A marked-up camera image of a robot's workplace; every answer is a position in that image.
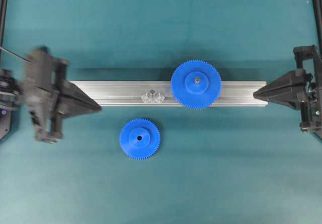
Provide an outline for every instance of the teal surface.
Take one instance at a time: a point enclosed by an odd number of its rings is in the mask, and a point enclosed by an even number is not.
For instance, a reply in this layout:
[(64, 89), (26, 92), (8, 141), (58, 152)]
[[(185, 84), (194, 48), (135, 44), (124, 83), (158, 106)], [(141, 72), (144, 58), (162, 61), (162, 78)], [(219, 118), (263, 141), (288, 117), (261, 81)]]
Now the teal surface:
[[(47, 45), (70, 80), (169, 80), (189, 59), (223, 80), (268, 80), (317, 44), (311, 0), (8, 0), (4, 46)], [(24, 67), (2, 54), (1, 67)], [(150, 159), (126, 157), (122, 126), (160, 129)], [(26, 107), (0, 144), (0, 223), (320, 223), (322, 144), (299, 112), (104, 108), (68, 119), (64, 140), (33, 140)]]

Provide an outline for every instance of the large blue gear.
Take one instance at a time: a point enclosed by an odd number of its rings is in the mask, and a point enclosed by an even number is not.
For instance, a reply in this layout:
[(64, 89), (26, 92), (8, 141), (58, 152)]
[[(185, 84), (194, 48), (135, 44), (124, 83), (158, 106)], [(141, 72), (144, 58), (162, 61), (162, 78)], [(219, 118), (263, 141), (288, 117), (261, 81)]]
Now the large blue gear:
[(181, 64), (171, 78), (175, 99), (191, 109), (202, 109), (214, 103), (221, 93), (221, 78), (211, 64), (189, 60)]
[(129, 121), (120, 133), (120, 145), (132, 159), (143, 160), (155, 154), (160, 144), (160, 132), (149, 120)]

